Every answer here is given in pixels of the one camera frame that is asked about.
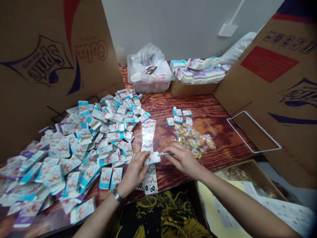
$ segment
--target white cable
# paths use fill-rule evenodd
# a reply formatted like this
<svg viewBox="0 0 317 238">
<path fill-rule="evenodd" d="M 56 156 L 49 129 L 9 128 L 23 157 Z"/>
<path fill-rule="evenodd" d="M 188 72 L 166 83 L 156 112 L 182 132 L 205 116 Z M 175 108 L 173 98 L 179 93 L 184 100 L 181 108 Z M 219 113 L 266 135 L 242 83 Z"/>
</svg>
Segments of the white cable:
<svg viewBox="0 0 317 238">
<path fill-rule="evenodd" d="M 241 0 L 240 5 L 238 6 L 236 12 L 234 13 L 229 25 L 231 25 L 233 23 L 233 21 L 235 20 L 236 16 L 238 15 L 240 9 L 242 8 L 242 5 L 244 4 L 245 0 Z"/>
</svg>

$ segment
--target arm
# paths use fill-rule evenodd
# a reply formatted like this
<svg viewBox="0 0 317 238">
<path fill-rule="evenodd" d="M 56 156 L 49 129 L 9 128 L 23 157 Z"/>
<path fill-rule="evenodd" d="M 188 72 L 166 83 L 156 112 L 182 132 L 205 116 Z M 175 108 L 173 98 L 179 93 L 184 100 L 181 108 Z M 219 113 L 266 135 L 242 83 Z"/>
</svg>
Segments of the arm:
<svg viewBox="0 0 317 238">
<path fill-rule="evenodd" d="M 199 164 L 188 148 L 173 143 L 164 152 L 176 155 L 177 158 L 172 155 L 166 155 L 166 158 L 180 171 L 206 185 L 252 237 L 299 237 L 266 207 Z"/>
<path fill-rule="evenodd" d="M 145 156 L 149 151 L 135 153 L 128 165 L 128 169 L 117 187 L 121 197 L 129 195 L 143 180 L 149 166 L 143 166 Z M 74 238 L 99 238 L 104 235 L 107 225 L 112 215 L 119 206 L 119 202 L 108 192 L 106 199 L 85 221 L 81 228 L 76 232 Z"/>
</svg>

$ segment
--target wood grain surface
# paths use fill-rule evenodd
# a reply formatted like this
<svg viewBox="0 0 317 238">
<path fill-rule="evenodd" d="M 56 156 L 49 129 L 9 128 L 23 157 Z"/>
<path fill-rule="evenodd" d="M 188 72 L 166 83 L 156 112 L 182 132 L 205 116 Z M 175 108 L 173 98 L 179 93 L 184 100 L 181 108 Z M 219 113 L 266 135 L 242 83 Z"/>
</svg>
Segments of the wood grain surface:
<svg viewBox="0 0 317 238">
<path fill-rule="evenodd" d="M 127 68 L 120 67 L 126 88 L 133 88 L 127 84 Z M 246 159 L 250 159 L 253 153 L 243 143 L 227 122 L 229 115 L 218 101 L 211 95 L 174 98 L 170 91 L 158 94 L 144 94 L 141 100 L 142 108 L 151 114 L 151 119 L 156 120 L 156 128 L 153 140 L 154 151 L 162 151 L 171 142 L 173 127 L 168 127 L 166 118 L 172 117 L 172 108 L 176 106 L 181 110 L 191 110 L 193 127 L 202 134 L 210 134 L 216 144 L 214 151 L 203 154 L 200 161 L 207 169 L 217 171 L 221 168 L 233 165 Z M 248 144 L 256 149 L 246 135 L 238 128 Z M 133 131 L 135 136 L 132 142 L 134 152 L 140 151 L 142 145 L 141 125 L 137 125 Z M 159 192 L 178 186 L 192 180 L 177 170 L 164 157 L 156 164 L 156 173 Z M 96 205 L 104 200 L 108 191 L 99 189 L 99 179 L 92 186 L 87 199 L 95 196 Z M 145 197 L 143 191 L 134 190 L 126 202 L 133 202 Z M 58 200 L 54 205 L 38 214 L 28 228 L 13 229 L 17 214 L 6 216 L 9 207 L 1 207 L 0 211 L 0 236 L 1 237 L 35 237 L 45 236 L 71 227 L 70 214 L 66 215 Z"/>
</svg>

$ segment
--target right hand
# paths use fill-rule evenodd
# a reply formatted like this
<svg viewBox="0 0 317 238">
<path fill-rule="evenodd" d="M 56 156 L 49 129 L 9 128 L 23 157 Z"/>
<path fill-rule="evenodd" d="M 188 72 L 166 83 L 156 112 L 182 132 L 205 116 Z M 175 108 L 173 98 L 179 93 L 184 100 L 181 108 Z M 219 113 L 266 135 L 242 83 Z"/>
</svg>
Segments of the right hand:
<svg viewBox="0 0 317 238">
<path fill-rule="evenodd" d="M 175 165 L 184 174 L 191 176 L 192 178 L 199 180 L 199 176 L 202 170 L 205 169 L 193 156 L 191 150 L 179 143 L 172 143 L 169 147 L 163 150 L 164 152 L 172 152 L 173 155 L 165 155 L 165 158 Z"/>
</svg>

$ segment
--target flattened cardboard box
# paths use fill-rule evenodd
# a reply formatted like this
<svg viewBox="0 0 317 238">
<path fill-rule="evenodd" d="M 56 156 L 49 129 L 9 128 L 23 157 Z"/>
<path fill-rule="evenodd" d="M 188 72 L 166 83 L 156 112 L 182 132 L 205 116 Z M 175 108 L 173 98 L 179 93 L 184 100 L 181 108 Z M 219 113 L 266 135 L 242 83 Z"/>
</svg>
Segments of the flattened cardboard box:
<svg viewBox="0 0 317 238">
<path fill-rule="evenodd" d="M 124 88 L 101 1 L 4 1 L 0 22 L 1 161 L 39 139 L 49 107 Z"/>
<path fill-rule="evenodd" d="M 291 185 L 317 188 L 316 26 L 285 1 L 214 91 L 230 115 L 247 111 L 281 150 L 265 152 Z M 244 116 L 235 120 L 260 149 L 275 148 Z"/>
</svg>

